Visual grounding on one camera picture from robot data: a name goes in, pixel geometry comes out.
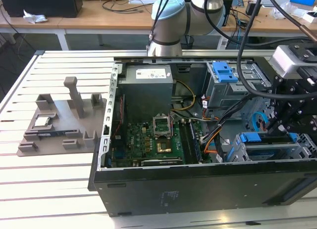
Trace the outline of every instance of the white wire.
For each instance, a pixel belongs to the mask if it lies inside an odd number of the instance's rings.
[[[195,118],[195,117],[182,117],[175,112],[173,112],[173,113],[182,119],[195,119],[195,120],[202,121],[202,122],[210,122],[210,120],[206,120],[206,119],[199,119],[199,118]]]

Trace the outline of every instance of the blue cable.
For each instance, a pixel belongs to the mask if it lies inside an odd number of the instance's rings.
[[[263,114],[262,112],[255,112],[253,115],[252,115],[252,125],[253,125],[253,128],[256,132],[260,131],[258,126],[257,126],[257,119],[256,119],[256,116],[257,114],[261,115],[261,117],[263,118],[264,122],[267,124],[268,123],[268,119],[267,119],[267,116],[265,114]]]

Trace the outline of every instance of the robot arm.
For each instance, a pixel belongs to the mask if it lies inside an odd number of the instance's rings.
[[[213,28],[204,13],[205,0],[169,0],[150,34],[148,56],[181,56],[180,39],[183,35],[206,35]],[[153,5],[152,19],[155,20],[160,0]],[[220,27],[224,20],[223,0],[209,0],[209,16]]]

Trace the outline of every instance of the yellow wire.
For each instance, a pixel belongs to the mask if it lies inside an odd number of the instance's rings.
[[[207,150],[208,150],[208,147],[209,147],[209,145],[210,145],[210,143],[211,143],[211,141],[217,136],[217,134],[219,134],[220,133],[220,131],[221,131],[221,129],[219,129],[211,138],[210,138],[210,140],[208,141],[208,143],[207,143],[207,145],[206,145],[206,147],[205,147],[205,149],[204,149],[204,153],[206,153],[207,152]]]
[[[189,106],[187,106],[187,107],[180,108],[180,109],[171,109],[171,111],[182,111],[182,110],[190,109],[191,107],[193,107],[193,105],[195,104],[195,101],[196,101],[196,96],[195,96],[194,92],[192,91],[192,89],[189,88],[188,85],[186,85],[186,84],[183,83],[182,81],[176,80],[176,82],[179,82],[179,83],[183,84],[183,85],[191,92],[191,94],[193,95],[193,101],[192,101],[192,103],[191,103]]]

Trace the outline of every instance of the floor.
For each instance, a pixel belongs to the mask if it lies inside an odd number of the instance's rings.
[[[104,45],[100,46],[97,35],[68,35],[67,40],[72,50],[98,50],[98,49],[120,49],[120,50],[143,50],[148,42],[147,35],[104,35]],[[4,45],[0,48],[0,101],[10,90],[18,75],[33,55],[33,50],[18,35],[15,45]],[[25,39],[36,50],[61,50],[56,35],[50,34],[28,34]],[[194,36],[192,49],[215,49],[218,37]],[[236,49],[236,45],[230,44],[229,49]]]

